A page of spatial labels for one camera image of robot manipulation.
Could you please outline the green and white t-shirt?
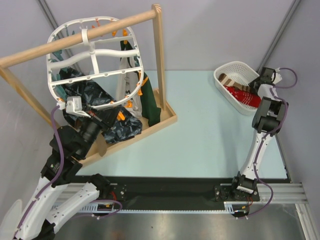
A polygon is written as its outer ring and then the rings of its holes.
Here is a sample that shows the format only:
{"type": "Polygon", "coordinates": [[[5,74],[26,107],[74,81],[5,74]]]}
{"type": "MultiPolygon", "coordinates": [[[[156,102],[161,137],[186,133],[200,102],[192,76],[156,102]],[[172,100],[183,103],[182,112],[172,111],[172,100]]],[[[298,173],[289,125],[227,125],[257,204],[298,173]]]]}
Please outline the green and white t-shirt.
{"type": "Polygon", "coordinates": [[[123,103],[123,106],[136,118],[145,118],[150,127],[160,123],[161,108],[157,106],[149,76],[141,71],[130,71],[118,76],[115,99],[122,100],[132,94],[140,86],[136,94],[123,103]]]}

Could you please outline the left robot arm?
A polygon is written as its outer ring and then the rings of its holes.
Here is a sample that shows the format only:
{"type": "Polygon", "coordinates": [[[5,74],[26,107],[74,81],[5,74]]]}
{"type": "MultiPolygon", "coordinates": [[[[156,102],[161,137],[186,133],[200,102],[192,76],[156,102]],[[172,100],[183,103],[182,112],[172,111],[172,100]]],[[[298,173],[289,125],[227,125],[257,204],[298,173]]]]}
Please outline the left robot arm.
{"type": "Polygon", "coordinates": [[[96,200],[117,202],[110,181],[97,173],[72,197],[57,208],[53,207],[82,168],[81,161],[85,160],[98,135],[115,124],[120,110],[119,106],[91,110],[79,130],[52,124],[51,155],[40,172],[37,187],[13,232],[13,239],[52,240],[61,227],[87,204],[96,200]]]}

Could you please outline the red patterned sock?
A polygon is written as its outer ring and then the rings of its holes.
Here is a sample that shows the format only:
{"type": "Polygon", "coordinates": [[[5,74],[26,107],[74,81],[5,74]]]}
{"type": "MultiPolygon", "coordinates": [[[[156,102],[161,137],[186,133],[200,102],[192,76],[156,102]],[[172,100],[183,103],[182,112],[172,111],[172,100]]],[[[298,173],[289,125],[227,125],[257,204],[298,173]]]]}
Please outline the red patterned sock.
{"type": "Polygon", "coordinates": [[[258,95],[240,90],[239,88],[233,86],[225,86],[225,88],[231,93],[233,97],[235,97],[238,102],[246,106],[258,108],[261,103],[261,98],[258,95]]]}

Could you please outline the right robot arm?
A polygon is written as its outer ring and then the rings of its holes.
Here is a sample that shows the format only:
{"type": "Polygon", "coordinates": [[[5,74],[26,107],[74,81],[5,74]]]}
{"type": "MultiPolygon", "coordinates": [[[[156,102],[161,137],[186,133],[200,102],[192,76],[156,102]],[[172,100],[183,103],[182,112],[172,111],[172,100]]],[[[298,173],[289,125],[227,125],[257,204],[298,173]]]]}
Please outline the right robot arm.
{"type": "Polygon", "coordinates": [[[282,80],[280,68],[264,67],[249,87],[260,97],[260,104],[252,120],[253,139],[247,158],[232,180],[230,194],[236,201],[249,199],[258,190],[259,169],[272,138],[279,133],[287,117],[289,104],[279,97],[276,84],[282,80]]]}

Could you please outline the aluminium frame rail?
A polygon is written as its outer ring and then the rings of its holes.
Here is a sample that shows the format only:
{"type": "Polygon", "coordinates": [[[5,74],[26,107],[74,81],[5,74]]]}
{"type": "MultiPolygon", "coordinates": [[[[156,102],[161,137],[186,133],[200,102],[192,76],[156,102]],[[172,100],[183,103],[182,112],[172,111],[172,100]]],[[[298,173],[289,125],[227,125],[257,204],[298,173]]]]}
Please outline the aluminium frame rail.
{"type": "Polygon", "coordinates": [[[301,185],[259,185],[253,193],[234,189],[230,184],[213,182],[112,183],[102,195],[81,203],[82,212],[109,213],[111,210],[147,212],[236,211],[252,203],[301,204],[307,197],[301,185]]]}

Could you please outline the white perforated plastic basket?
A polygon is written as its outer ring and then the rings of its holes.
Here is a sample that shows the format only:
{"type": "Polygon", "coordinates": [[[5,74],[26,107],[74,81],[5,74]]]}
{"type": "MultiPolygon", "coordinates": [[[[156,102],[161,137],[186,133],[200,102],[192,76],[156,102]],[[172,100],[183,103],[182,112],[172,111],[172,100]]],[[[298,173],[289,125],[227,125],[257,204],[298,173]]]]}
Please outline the white perforated plastic basket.
{"type": "Polygon", "coordinates": [[[259,74],[249,65],[241,61],[231,61],[216,68],[213,72],[214,85],[227,101],[242,115],[251,116],[256,113],[256,108],[239,102],[234,96],[220,83],[219,76],[226,74],[230,79],[241,85],[248,85],[255,80],[259,74]]]}

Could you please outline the wooden clothes rack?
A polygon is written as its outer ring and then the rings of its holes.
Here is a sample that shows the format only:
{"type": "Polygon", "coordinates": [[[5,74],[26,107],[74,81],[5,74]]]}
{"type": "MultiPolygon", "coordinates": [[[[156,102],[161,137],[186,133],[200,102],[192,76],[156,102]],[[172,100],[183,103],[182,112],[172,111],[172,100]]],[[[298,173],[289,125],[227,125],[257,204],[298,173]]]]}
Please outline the wooden clothes rack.
{"type": "MultiPolygon", "coordinates": [[[[146,120],[142,121],[142,133],[126,141],[115,144],[107,144],[107,151],[104,156],[98,153],[97,143],[89,150],[89,154],[81,163],[84,166],[91,165],[119,150],[122,150],[174,123],[177,122],[178,117],[175,111],[171,108],[166,100],[166,86],[165,86],[165,54],[164,54],[164,39],[163,39],[163,15],[162,8],[159,4],[153,4],[151,10],[139,13],[124,19],[118,19],[109,16],[97,16],[89,18],[81,18],[71,20],[64,25],[59,26],[50,35],[46,44],[30,48],[28,50],[18,52],[0,59],[0,75],[1,77],[48,123],[51,123],[49,112],[40,104],[34,95],[21,83],[21,81],[9,69],[12,66],[45,56],[58,50],[62,50],[60,56],[66,60],[82,51],[84,47],[75,47],[64,49],[74,44],[79,44],[82,41],[81,32],[66,36],[64,38],[55,40],[54,37],[68,26],[85,22],[93,22],[98,20],[108,21],[107,24],[99,25],[95,28],[88,29],[88,37],[90,41],[101,39],[109,39],[112,37],[112,31],[115,31],[117,37],[123,36],[123,28],[131,27],[146,21],[151,20],[153,23],[153,35],[155,46],[156,70],[158,87],[154,89],[155,100],[159,107],[161,107],[160,122],[154,126],[148,126],[146,120]]],[[[134,47],[133,40],[128,43],[111,42],[97,44],[97,49],[111,49],[111,50],[132,50],[134,47]]]]}

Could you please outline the white plastic clip hanger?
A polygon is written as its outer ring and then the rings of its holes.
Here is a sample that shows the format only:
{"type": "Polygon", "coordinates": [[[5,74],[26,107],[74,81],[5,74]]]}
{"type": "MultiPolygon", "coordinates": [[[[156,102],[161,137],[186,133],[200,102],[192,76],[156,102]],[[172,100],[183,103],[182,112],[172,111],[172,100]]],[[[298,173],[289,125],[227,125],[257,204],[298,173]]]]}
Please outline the white plastic clip hanger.
{"type": "MultiPolygon", "coordinates": [[[[87,83],[88,81],[97,79],[97,78],[107,78],[114,75],[120,75],[126,72],[142,71],[144,72],[143,63],[141,60],[140,50],[136,40],[136,36],[131,27],[127,26],[122,29],[123,36],[116,36],[116,32],[112,31],[111,38],[98,39],[98,40],[89,40],[89,32],[87,28],[82,28],[80,32],[81,42],[73,44],[71,46],[65,47],[64,49],[72,49],[83,47],[84,51],[77,53],[64,60],[61,57],[62,50],[56,50],[52,53],[46,55],[47,58],[47,84],[49,91],[52,97],[62,98],[66,100],[67,97],[64,97],[62,93],[62,87],[67,84],[74,83],[87,83]],[[97,44],[107,44],[113,42],[123,42],[127,44],[129,40],[133,40],[134,46],[130,50],[113,50],[108,48],[96,48],[97,44]],[[127,60],[128,67],[120,68],[113,71],[102,71],[99,68],[97,57],[114,57],[120,58],[121,60],[127,60]],[[85,76],[79,76],[75,78],[66,78],[61,80],[60,77],[54,77],[53,70],[66,70],[68,67],[71,67],[78,63],[81,60],[90,59],[93,67],[93,73],[85,76]]],[[[140,89],[140,86],[137,86],[136,89],[128,96],[121,100],[112,100],[110,103],[103,103],[98,105],[90,104],[91,108],[97,110],[104,110],[107,108],[115,107],[118,105],[123,105],[126,100],[132,98],[136,92],[140,89]]]]}

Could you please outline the orange plastic clothespin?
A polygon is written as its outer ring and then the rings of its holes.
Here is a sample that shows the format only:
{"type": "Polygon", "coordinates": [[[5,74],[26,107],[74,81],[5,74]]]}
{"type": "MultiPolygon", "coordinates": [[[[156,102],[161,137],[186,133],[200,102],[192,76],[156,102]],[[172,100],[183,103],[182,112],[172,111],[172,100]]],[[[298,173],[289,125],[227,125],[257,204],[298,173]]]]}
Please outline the orange plastic clothespin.
{"type": "Polygon", "coordinates": [[[119,111],[117,115],[117,120],[124,121],[125,119],[126,119],[125,115],[121,111],[119,111]]]}

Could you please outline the orange clothespin on rim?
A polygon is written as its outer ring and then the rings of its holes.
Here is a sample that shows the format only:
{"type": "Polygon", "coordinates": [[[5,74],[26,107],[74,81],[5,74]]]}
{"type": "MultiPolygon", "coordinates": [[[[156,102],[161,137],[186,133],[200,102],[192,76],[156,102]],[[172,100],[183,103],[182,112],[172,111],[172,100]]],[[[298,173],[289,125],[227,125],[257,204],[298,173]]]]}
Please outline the orange clothespin on rim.
{"type": "Polygon", "coordinates": [[[139,89],[138,92],[137,92],[137,94],[138,94],[139,96],[142,96],[142,95],[143,95],[142,90],[139,89]]]}

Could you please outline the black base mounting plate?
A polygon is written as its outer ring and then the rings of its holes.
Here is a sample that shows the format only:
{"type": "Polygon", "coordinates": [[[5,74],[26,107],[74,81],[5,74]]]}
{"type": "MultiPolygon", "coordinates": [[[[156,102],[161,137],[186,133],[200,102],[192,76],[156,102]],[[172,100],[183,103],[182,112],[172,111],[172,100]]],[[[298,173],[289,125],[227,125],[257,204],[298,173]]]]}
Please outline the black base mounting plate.
{"type": "Polygon", "coordinates": [[[230,178],[102,176],[102,180],[101,191],[91,202],[117,201],[116,209],[196,211],[221,209],[224,202],[260,201],[258,191],[246,200],[232,199],[230,178]]]}

